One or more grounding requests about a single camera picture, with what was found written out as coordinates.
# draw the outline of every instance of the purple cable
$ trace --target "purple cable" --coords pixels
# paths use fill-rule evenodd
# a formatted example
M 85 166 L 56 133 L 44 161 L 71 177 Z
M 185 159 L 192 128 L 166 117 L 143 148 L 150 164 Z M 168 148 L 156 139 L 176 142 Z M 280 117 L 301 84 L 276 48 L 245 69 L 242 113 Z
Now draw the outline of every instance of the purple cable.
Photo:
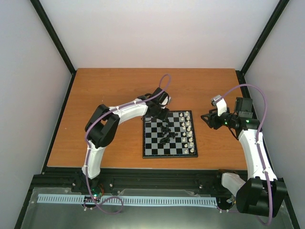
M 234 88 L 230 89 L 228 92 L 226 92 L 223 96 L 221 96 L 216 102 L 220 101 L 221 99 L 225 98 L 231 91 L 235 90 L 236 88 L 239 88 L 239 87 L 243 87 L 243 86 L 248 86 L 248 87 L 253 87 L 255 88 L 256 90 L 258 90 L 260 92 L 260 94 L 262 95 L 263 97 L 263 100 L 264 100 L 264 115 L 263 115 L 263 118 L 262 118 L 262 121 L 257 129 L 257 132 L 256 132 L 256 147 L 257 147 L 257 150 L 258 150 L 258 154 L 259 154 L 259 157 L 261 159 L 261 162 L 262 162 L 262 166 L 263 166 L 263 169 L 265 170 L 265 176 L 266 176 L 266 181 L 267 181 L 267 187 L 268 187 L 268 197 L 269 197 L 269 216 L 268 216 L 268 221 L 265 223 L 263 222 L 258 216 L 258 220 L 265 226 L 269 226 L 271 224 L 271 221 L 272 221 L 272 214 L 273 214 L 273 204 L 272 204 L 272 191 L 271 191 L 271 183 L 270 183 L 270 179 L 269 179 L 269 175 L 268 175 L 268 172 L 266 171 L 266 164 L 265 164 L 265 161 L 263 159 L 263 154 L 262 154 L 262 151 L 261 151 L 261 148 L 260 148 L 260 145 L 258 144 L 258 135 L 259 135 L 259 132 L 261 131 L 262 129 L 262 126 L 263 126 L 263 123 L 265 121 L 265 118 L 266 118 L 266 114 L 267 114 L 267 108 L 268 108 L 268 105 L 267 105 L 267 100 L 266 100 L 266 97 L 265 97 L 265 94 L 263 93 L 263 91 L 259 88 L 259 87 L 256 87 L 254 85 L 251 85 L 251 84 L 247 84 L 247 83 L 244 83 L 244 84 L 240 84 L 238 86 L 235 86 Z
M 111 109 L 110 111 L 106 112 L 106 113 L 103 114 L 101 117 L 99 117 L 97 120 L 95 120 L 95 122 L 92 123 L 92 125 L 88 128 L 88 130 L 87 130 L 87 132 L 86 132 L 86 134 L 85 134 L 85 141 L 87 142 L 88 147 L 91 148 L 91 144 L 90 144 L 90 142 L 88 141 L 88 134 L 89 134 L 89 132 L 92 130 L 92 128 L 93 128 L 98 122 L 100 122 L 105 116 L 109 115 L 109 114 L 112 113 L 113 111 L 122 109 L 122 108 L 124 108 L 124 107 L 130 106 L 130 105 L 133 105 L 133 104 L 142 104 L 142 103 L 145 103 L 145 102 L 147 102 L 147 101 L 150 101 L 150 100 L 152 100 L 152 99 L 158 97 L 159 95 L 161 95 L 161 94 L 168 88 L 168 86 L 170 85 L 171 80 L 172 80 L 171 75 L 165 74 L 165 75 L 161 78 L 161 80 L 160 80 L 160 82 L 159 82 L 159 87 L 161 87 L 161 83 L 162 83 L 164 77 L 166 77 L 166 76 L 169 77 L 169 80 L 168 80 L 166 86 L 164 87 L 164 89 L 162 89 L 158 94 L 154 95 L 154 96 L 151 97 L 151 98 L 145 99 L 145 100 L 141 100 L 141 101 L 137 101 L 137 102 L 132 101 L 132 102 L 130 102 L 130 103 L 126 103 L 126 104 L 120 105 L 120 106 L 118 106 L 118 107 L 116 107 L 116 108 L 114 108 L 114 109 Z M 86 156 L 86 160 L 85 160 L 85 166 L 86 166 L 86 184 L 87 184 L 87 188 L 88 188 L 89 195 L 90 195 L 92 201 L 93 201 L 94 204 L 95 204 L 95 207 L 94 207 L 94 208 L 98 208 L 98 209 L 101 210 L 102 212 L 104 212 L 104 213 L 106 213 L 106 214 L 109 214 L 109 215 L 118 214 L 118 213 L 123 209 L 123 206 L 124 206 L 123 201 L 122 201 L 121 198 L 119 198 L 119 197 L 109 197 L 109 198 L 105 199 L 102 203 L 98 204 L 98 203 L 95 201 L 95 199 L 94 199 L 94 197 L 93 197 L 93 195 L 92 195 L 91 188 L 90 188 L 90 185 L 89 185 L 89 178 L 88 178 L 88 162 L 89 162 L 90 153 L 91 153 L 91 149 L 88 150 L 88 153 L 87 153 L 87 156 Z M 107 202 L 107 201 L 110 200 L 110 199 L 118 199 L 118 200 L 121 202 L 122 205 L 121 205 L 121 208 L 120 208 L 118 211 L 116 211 L 116 212 L 108 212 L 108 211 L 103 210 L 103 209 L 100 207 L 100 205 L 102 205 L 103 203 Z

